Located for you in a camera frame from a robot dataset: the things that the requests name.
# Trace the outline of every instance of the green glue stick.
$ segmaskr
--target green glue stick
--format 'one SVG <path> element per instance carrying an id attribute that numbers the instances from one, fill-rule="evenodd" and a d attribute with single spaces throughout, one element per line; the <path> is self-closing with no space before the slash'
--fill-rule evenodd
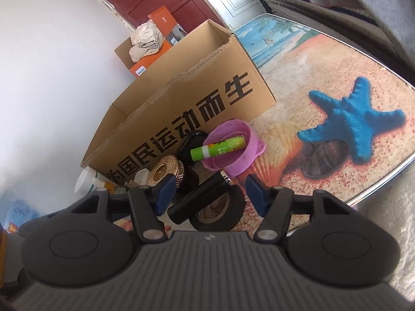
<path id="1" fill-rule="evenodd" d="M 190 150 L 190 155 L 192 156 L 193 161 L 199 161 L 232 151 L 241 150 L 242 148 L 246 148 L 245 137 L 237 136 L 221 141 L 220 143 L 193 148 Z"/>

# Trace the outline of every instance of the blue starfish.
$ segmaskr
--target blue starfish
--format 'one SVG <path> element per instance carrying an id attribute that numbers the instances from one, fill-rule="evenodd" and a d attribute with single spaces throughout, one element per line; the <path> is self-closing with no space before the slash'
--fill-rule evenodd
<path id="1" fill-rule="evenodd" d="M 392 112 L 375 111 L 370 102 L 370 82 L 358 77 L 349 97 L 341 101 L 320 91 L 310 91 L 311 100 L 327 118 L 314 129 L 303 130 L 297 136 L 306 143 L 343 140 L 349 144 L 351 158 L 356 164 L 368 162 L 372 156 L 372 138 L 405 123 L 402 110 Z"/>

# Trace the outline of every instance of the tiled floor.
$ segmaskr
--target tiled floor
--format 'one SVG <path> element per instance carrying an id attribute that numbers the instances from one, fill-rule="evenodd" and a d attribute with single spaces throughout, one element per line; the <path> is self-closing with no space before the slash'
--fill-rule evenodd
<path id="1" fill-rule="evenodd" d="M 415 163 L 357 209 L 399 243 L 401 258 L 390 283 L 405 298 L 415 300 Z"/>

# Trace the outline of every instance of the pink collapsible bowl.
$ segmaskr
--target pink collapsible bowl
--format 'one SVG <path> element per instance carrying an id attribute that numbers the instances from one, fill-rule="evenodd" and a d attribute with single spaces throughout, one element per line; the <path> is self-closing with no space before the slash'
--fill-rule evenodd
<path id="1" fill-rule="evenodd" d="M 257 134 L 246 122 L 239 119 L 228 120 L 220 124 L 209 133 L 203 144 L 215 144 L 236 136 L 245 137 L 246 148 L 244 150 L 204 159 L 202 160 L 203 166 L 213 172 L 223 169 L 227 176 L 232 178 L 248 169 L 255 158 L 265 151 L 265 143 L 259 140 Z"/>

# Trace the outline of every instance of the philips logo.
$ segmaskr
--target philips logo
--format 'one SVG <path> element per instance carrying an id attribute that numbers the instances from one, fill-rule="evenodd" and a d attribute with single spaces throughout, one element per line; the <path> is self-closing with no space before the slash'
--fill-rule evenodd
<path id="1" fill-rule="evenodd" d="M 144 68 L 144 65 L 140 66 L 138 68 L 138 70 L 135 71 L 135 73 L 139 76 L 141 75 L 144 71 L 146 71 L 146 68 Z"/>

